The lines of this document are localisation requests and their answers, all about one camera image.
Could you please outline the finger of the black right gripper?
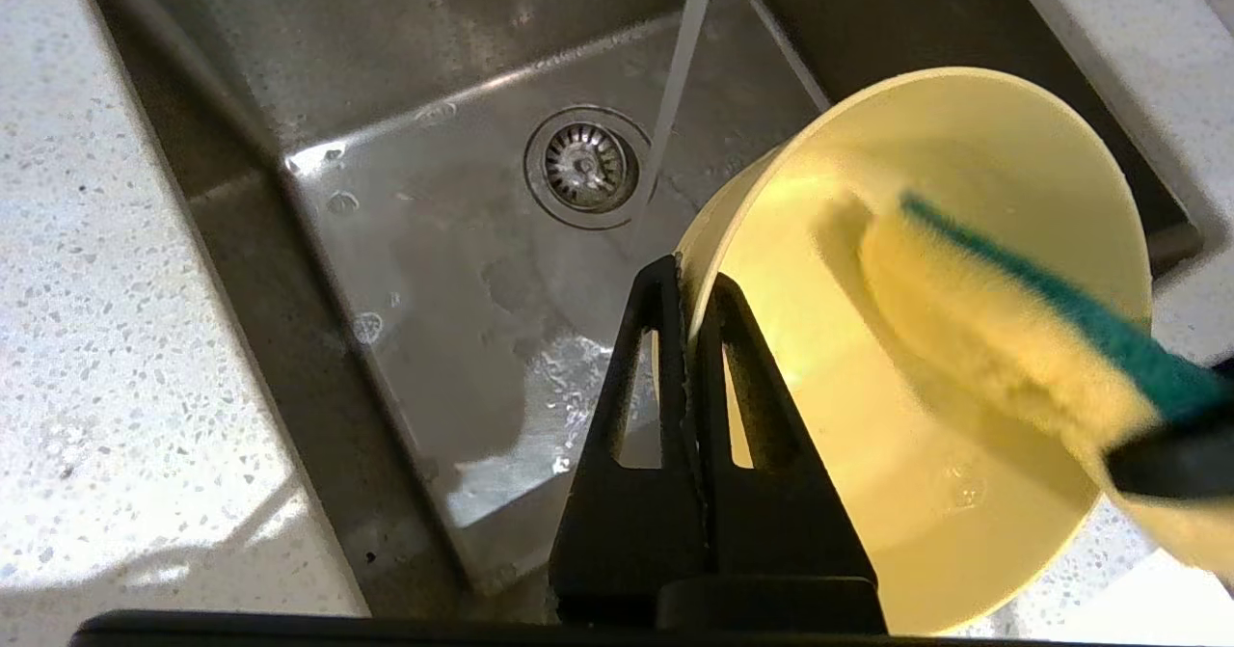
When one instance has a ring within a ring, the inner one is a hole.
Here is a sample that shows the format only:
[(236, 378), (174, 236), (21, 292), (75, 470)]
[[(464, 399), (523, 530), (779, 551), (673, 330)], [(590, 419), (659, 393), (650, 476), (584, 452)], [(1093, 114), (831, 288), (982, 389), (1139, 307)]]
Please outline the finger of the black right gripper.
[(1230, 358), (1215, 365), (1155, 358), (1132, 365), (1154, 415), (1107, 449), (1106, 470), (1116, 490), (1164, 500), (1232, 498), (1232, 364)]

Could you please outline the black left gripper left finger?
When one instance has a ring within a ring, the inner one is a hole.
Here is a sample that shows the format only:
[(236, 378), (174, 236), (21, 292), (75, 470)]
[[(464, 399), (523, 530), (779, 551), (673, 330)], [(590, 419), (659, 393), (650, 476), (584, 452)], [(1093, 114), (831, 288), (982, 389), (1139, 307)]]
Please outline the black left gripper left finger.
[[(661, 588), (705, 570), (705, 503), (684, 330), (680, 263), (661, 256), (631, 283), (552, 545), (550, 588), (563, 622), (652, 628)], [(634, 470), (619, 463), (619, 449), (647, 331), (659, 338), (660, 464)]]

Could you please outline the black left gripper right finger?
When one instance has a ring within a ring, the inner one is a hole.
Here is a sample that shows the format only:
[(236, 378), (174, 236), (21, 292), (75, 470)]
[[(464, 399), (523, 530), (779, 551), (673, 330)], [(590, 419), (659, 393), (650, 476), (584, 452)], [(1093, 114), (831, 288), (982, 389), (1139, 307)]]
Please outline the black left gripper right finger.
[(714, 278), (691, 378), (706, 543), (690, 628), (886, 633), (872, 561), (727, 275)]

